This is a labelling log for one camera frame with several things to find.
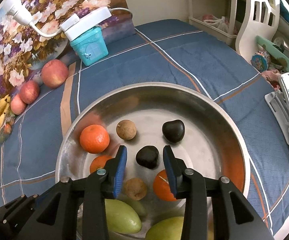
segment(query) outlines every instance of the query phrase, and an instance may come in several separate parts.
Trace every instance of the door illustration on container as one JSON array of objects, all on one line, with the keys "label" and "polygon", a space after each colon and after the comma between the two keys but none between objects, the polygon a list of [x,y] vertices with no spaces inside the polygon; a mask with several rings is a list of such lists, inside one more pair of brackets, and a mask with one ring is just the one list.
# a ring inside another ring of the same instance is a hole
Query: door illustration on container
[{"label": "door illustration on container", "polygon": [[101,56],[101,54],[102,54],[102,51],[96,42],[93,42],[86,47],[85,56],[86,58],[90,60],[94,58],[98,58],[99,56]]}]

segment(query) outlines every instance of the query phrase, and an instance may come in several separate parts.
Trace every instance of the large peach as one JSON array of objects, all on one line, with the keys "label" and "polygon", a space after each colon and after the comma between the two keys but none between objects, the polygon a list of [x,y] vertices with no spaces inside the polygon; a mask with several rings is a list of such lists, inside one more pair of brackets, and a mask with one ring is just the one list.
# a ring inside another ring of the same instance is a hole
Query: large peach
[{"label": "large peach", "polygon": [[20,98],[27,104],[32,104],[40,93],[40,87],[33,80],[26,82],[20,89]]},{"label": "large peach", "polygon": [[58,59],[50,60],[41,71],[43,83],[51,89],[61,86],[67,79],[68,74],[67,66]]},{"label": "large peach", "polygon": [[14,114],[22,114],[26,106],[27,104],[22,101],[19,94],[15,95],[10,103],[11,111]]}]

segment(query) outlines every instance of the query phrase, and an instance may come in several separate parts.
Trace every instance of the white plastic bag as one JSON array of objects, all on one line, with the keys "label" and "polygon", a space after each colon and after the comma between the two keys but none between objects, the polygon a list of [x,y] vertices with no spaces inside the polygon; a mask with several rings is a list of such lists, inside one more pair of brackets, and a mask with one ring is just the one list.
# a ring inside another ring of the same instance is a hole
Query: white plastic bag
[{"label": "white plastic bag", "polygon": [[224,16],[221,17],[221,19],[218,19],[217,17],[213,17],[213,19],[204,20],[203,22],[208,23],[209,25],[212,25],[213,27],[228,33],[229,31],[229,24],[226,23],[226,18]]}]

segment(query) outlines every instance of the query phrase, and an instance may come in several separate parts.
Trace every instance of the black fruit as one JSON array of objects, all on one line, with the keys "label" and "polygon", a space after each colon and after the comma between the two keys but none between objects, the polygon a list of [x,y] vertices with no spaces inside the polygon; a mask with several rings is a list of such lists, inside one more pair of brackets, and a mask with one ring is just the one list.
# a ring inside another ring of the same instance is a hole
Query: black fruit
[{"label": "black fruit", "polygon": [[184,123],[181,120],[165,122],[162,126],[162,133],[172,143],[180,142],[184,137]]},{"label": "black fruit", "polygon": [[140,166],[148,169],[154,169],[158,166],[159,151],[156,147],[148,145],[140,149],[135,160]]}]

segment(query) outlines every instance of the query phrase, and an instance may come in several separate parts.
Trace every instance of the orange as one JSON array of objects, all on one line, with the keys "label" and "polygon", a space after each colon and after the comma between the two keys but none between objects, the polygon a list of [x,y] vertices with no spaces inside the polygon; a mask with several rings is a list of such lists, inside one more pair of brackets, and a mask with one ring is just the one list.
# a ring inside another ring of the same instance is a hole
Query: orange
[{"label": "orange", "polygon": [[166,170],[160,171],[153,181],[153,191],[158,198],[164,201],[176,201],[170,190]]},{"label": "orange", "polygon": [[83,129],[80,135],[82,148],[89,153],[103,152],[109,145],[110,137],[104,127],[98,124]]},{"label": "orange", "polygon": [[101,155],[96,157],[90,165],[90,173],[95,172],[98,169],[102,169],[105,166],[107,160],[112,159],[111,156],[108,155]]}]

